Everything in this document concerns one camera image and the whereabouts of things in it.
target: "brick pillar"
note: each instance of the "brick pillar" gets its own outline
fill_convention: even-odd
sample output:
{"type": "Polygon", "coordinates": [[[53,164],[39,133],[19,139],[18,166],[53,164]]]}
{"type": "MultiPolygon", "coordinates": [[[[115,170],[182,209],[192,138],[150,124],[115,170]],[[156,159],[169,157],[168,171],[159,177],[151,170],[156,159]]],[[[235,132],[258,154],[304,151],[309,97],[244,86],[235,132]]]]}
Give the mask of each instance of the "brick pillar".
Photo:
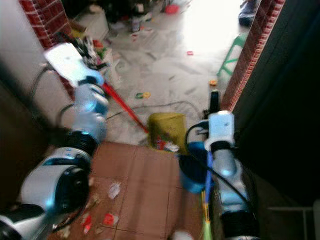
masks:
{"type": "Polygon", "coordinates": [[[261,0],[248,37],[221,102],[223,110],[233,111],[286,0],[261,0]]]}
{"type": "MultiPolygon", "coordinates": [[[[57,32],[71,36],[71,27],[61,0],[19,0],[19,2],[45,50],[57,44],[55,38],[57,32]]],[[[60,80],[71,99],[74,99],[74,88],[69,81],[63,77],[60,77],[60,80]]]]}

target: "robotic arm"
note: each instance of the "robotic arm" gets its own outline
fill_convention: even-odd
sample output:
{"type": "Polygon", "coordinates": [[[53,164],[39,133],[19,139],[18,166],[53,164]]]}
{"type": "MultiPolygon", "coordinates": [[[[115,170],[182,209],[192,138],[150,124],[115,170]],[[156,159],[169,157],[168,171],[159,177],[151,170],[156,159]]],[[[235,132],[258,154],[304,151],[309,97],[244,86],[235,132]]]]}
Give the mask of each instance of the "robotic arm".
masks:
{"type": "Polygon", "coordinates": [[[91,159],[106,136],[108,101],[98,71],[89,69],[70,43],[45,52],[51,66],[75,89],[76,117],[64,147],[24,180],[15,209],[0,214],[0,239],[42,240],[70,213],[85,206],[91,159]]]}

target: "person's foot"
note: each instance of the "person's foot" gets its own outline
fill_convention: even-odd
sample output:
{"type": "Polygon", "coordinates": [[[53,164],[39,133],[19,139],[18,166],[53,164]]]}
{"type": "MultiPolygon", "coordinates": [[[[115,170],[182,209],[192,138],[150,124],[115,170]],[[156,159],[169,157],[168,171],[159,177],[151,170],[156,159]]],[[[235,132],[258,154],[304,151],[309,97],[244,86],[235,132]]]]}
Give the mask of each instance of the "person's foot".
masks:
{"type": "Polygon", "coordinates": [[[182,230],[177,230],[172,234],[171,240],[194,240],[190,233],[182,230]]]}

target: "green plastic stool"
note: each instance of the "green plastic stool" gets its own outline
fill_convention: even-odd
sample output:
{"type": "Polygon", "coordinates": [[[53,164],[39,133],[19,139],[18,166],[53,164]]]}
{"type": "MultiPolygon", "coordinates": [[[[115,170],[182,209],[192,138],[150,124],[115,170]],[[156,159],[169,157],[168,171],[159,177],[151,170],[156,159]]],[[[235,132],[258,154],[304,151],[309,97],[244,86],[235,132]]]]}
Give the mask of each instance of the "green plastic stool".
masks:
{"type": "Polygon", "coordinates": [[[243,33],[243,34],[238,35],[233,40],[233,43],[232,43],[232,45],[230,47],[230,50],[228,51],[228,53],[227,53],[222,65],[221,65],[219,71],[216,74],[218,77],[220,76],[222,70],[224,70],[227,74],[232,76],[233,71],[231,71],[230,69],[227,68],[227,64],[238,61],[238,58],[229,59],[229,57],[230,57],[230,55],[231,55],[231,53],[232,53],[232,51],[233,51],[235,46],[240,46],[242,48],[244,47],[246,39],[247,39],[247,36],[248,36],[248,33],[243,33]]]}

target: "white marble floor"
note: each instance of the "white marble floor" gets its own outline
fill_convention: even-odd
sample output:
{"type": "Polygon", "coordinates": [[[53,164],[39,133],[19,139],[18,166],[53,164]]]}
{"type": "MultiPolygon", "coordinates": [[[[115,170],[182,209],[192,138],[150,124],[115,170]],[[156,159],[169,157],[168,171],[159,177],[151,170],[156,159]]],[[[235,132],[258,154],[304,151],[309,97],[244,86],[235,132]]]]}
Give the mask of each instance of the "white marble floor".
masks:
{"type": "MultiPolygon", "coordinates": [[[[116,67],[121,75],[117,92],[131,107],[160,105],[186,100],[201,112],[208,108],[209,81],[217,79],[224,57],[239,33],[248,32],[238,24],[239,0],[192,0],[182,3],[175,15],[160,13],[141,25],[133,41],[127,30],[109,37],[116,67]],[[136,93],[150,92],[148,99],[135,99],[136,93]]],[[[228,78],[222,77],[216,88],[224,93],[228,78]]],[[[122,109],[110,100],[108,117],[122,109]]],[[[197,113],[186,104],[135,110],[146,123],[152,113],[177,112],[186,115],[187,127],[196,123],[197,113]]],[[[128,114],[107,121],[107,141],[143,145],[147,135],[128,114]]]]}

